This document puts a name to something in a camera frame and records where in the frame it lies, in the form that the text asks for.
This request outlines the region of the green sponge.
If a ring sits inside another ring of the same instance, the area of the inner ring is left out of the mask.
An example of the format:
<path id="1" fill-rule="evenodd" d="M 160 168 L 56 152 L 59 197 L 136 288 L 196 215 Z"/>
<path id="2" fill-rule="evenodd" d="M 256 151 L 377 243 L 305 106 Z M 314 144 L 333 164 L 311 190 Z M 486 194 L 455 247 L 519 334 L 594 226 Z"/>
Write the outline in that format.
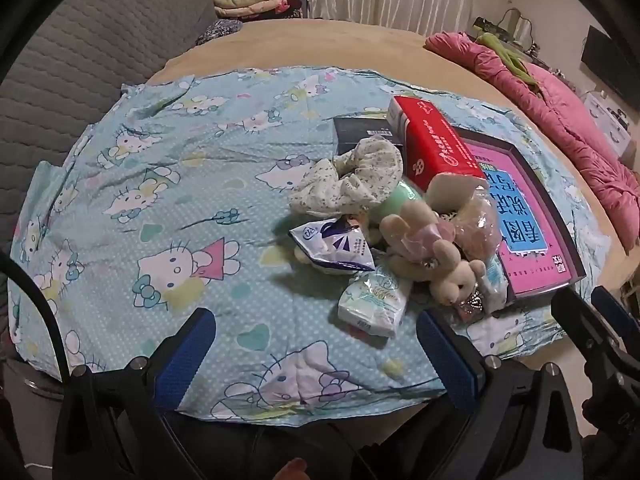
<path id="1" fill-rule="evenodd" d="M 410 182 L 402 179 L 382 204 L 369 211 L 370 222 L 379 224 L 389 214 L 399 214 L 401 206 L 409 200 L 422 200 L 422 193 Z"/>

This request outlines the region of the black wall television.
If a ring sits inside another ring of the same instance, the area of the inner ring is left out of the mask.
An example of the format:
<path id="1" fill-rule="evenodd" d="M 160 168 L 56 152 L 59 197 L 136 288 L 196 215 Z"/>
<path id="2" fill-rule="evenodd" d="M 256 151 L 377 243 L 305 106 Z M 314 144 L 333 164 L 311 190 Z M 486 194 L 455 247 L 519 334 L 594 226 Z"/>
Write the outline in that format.
<path id="1" fill-rule="evenodd" d="M 593 26 L 582 50 L 582 62 L 627 105 L 639 110 L 639 70 L 631 66 L 613 40 Z"/>

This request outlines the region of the dark blue cosmetic box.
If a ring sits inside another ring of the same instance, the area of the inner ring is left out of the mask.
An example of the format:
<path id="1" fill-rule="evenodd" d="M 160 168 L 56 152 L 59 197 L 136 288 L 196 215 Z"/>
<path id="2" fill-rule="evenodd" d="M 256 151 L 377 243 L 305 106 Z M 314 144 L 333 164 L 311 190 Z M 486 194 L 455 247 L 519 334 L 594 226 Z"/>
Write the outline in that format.
<path id="1" fill-rule="evenodd" d="M 405 155 L 404 140 L 394 133 L 386 119 L 335 117 L 333 119 L 337 136 L 336 154 L 341 155 L 352 150 L 360 140 L 370 136 L 382 136 Z"/>

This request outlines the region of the green floral tissue pack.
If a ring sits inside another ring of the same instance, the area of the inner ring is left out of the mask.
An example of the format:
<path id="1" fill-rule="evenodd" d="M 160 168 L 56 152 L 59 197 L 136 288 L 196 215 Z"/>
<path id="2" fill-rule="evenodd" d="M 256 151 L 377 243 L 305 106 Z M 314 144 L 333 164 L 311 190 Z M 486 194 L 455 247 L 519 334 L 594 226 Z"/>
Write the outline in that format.
<path id="1" fill-rule="evenodd" d="M 338 318 L 371 336 L 394 338 L 405 315 L 412 281 L 400 278 L 383 260 L 360 272 L 337 303 Z"/>

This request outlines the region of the white drawer cabinet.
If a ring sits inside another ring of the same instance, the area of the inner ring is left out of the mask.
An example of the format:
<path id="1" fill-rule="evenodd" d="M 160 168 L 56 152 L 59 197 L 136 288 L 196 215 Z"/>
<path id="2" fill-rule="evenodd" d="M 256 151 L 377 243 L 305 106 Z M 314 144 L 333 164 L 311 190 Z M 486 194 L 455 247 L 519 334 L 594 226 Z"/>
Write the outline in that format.
<path id="1" fill-rule="evenodd" d="M 617 159 L 628 168 L 634 166 L 637 153 L 637 143 L 631 137 L 628 129 L 620 122 L 625 114 L 616 114 L 606 106 L 597 93 L 588 92 L 582 96 L 582 102 L 588 110 L 593 122 L 610 144 Z"/>

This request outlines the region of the red tissue box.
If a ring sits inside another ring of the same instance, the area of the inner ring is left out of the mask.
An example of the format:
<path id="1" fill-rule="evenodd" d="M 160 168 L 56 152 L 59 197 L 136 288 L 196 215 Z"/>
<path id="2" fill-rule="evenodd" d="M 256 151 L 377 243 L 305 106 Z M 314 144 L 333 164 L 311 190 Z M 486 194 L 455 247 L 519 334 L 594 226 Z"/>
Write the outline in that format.
<path id="1" fill-rule="evenodd" d="M 477 188 L 488 187 L 476 158 L 433 103 L 394 96 L 387 121 L 401 137 L 406 177 L 432 209 L 457 211 Z"/>

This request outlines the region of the floral white scrunchie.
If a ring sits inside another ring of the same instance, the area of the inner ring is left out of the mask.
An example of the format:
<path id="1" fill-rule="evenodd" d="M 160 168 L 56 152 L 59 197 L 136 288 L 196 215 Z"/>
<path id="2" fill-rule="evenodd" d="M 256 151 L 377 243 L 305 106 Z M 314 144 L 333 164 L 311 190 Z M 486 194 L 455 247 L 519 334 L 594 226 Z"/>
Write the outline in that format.
<path id="1" fill-rule="evenodd" d="M 360 214 L 384 203 L 403 174 L 398 148 L 382 136 L 370 136 L 344 154 L 316 162 L 293 188 L 288 204 L 317 218 Z"/>

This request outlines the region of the Hello Kitty blue bedsheet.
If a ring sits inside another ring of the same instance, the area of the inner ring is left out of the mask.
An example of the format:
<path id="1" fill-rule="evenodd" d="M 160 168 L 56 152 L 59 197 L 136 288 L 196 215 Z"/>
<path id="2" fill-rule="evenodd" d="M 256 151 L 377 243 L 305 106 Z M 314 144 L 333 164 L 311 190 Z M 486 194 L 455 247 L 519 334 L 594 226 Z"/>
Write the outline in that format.
<path id="1" fill-rule="evenodd" d="M 576 245 L 588 295 L 610 240 L 575 178 L 512 110 L 368 70 L 189 75 L 126 87 L 61 165 L 42 162 L 32 177 L 10 255 L 47 300 L 68 364 L 117 370 L 205 308 L 217 335 L 184 414 L 295 427 L 441 394 L 416 339 L 430 296 L 411 295 L 395 336 L 363 333 L 337 315 L 348 278 L 297 262 L 290 234 L 304 217 L 288 196 L 335 156 L 334 122 L 381 117 L 401 96 L 523 154 Z"/>

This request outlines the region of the green garment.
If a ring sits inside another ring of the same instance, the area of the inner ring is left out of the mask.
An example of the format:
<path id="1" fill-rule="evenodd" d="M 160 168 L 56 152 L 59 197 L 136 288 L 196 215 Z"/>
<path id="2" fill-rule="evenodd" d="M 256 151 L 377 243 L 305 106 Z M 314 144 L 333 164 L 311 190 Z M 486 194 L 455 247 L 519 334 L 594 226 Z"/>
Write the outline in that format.
<path id="1" fill-rule="evenodd" d="M 511 74 L 523 81 L 530 90 L 533 92 L 539 91 L 538 82 L 528 72 L 524 62 L 514 52 L 506 48 L 497 36 L 491 32 L 482 32 L 477 36 L 476 42 L 493 50 L 503 62 L 503 65 L 510 70 Z"/>

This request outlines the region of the grey quilted sofa cover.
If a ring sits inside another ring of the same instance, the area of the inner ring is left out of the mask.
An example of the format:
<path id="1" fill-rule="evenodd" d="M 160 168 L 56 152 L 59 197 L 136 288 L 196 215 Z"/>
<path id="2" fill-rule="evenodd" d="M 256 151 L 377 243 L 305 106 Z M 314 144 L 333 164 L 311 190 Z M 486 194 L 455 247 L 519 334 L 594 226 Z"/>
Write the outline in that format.
<path id="1" fill-rule="evenodd" d="M 38 162 L 60 164 L 124 84 L 142 84 L 195 44 L 212 0 L 64 0 L 1 84 L 1 247 Z"/>

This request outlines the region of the pink quilt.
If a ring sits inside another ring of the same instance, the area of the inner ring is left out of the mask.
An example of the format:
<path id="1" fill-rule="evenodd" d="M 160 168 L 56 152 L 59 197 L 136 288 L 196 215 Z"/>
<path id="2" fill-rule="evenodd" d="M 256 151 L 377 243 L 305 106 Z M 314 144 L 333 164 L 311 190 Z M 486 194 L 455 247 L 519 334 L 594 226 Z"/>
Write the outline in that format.
<path id="1" fill-rule="evenodd" d="M 639 182 L 616 157 L 576 94 L 548 70 L 524 62 L 538 92 L 513 76 L 493 50 L 464 32 L 438 32 L 425 47 L 492 84 L 578 169 L 604 208 L 626 252 L 639 244 Z"/>

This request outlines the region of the pink puff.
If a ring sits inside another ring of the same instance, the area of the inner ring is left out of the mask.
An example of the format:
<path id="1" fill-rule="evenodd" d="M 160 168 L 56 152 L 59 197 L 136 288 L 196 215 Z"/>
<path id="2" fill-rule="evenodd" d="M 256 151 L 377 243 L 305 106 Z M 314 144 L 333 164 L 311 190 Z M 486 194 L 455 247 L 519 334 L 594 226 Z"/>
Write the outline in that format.
<path id="1" fill-rule="evenodd" d="M 454 241 L 468 260 L 488 261 L 498 252 L 502 242 L 499 216 L 490 193 L 479 186 L 461 207 L 452 224 L 456 228 Z"/>

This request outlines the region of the beige plush bunny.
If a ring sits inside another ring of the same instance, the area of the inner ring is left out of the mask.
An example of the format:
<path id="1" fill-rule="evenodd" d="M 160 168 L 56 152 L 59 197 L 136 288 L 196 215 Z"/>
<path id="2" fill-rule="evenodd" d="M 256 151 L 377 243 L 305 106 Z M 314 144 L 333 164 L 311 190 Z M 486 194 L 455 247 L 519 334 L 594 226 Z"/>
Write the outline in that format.
<path id="1" fill-rule="evenodd" d="M 482 260 L 465 260 L 454 244 L 456 229 L 423 200 L 407 200 L 398 214 L 385 216 L 378 229 L 385 240 L 388 265 L 400 278 L 427 283 L 434 300 L 460 306 L 486 276 Z"/>

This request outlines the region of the white blue snack packet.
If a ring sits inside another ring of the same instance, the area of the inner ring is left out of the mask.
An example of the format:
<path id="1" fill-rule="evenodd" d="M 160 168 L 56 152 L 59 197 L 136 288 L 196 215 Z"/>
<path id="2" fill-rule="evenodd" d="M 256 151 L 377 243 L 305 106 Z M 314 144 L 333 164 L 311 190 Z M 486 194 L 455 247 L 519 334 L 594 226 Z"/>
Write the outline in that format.
<path id="1" fill-rule="evenodd" d="M 375 270 L 374 258 L 355 220 L 336 217 L 316 220 L 289 230 L 294 256 L 326 274 L 354 274 Z"/>

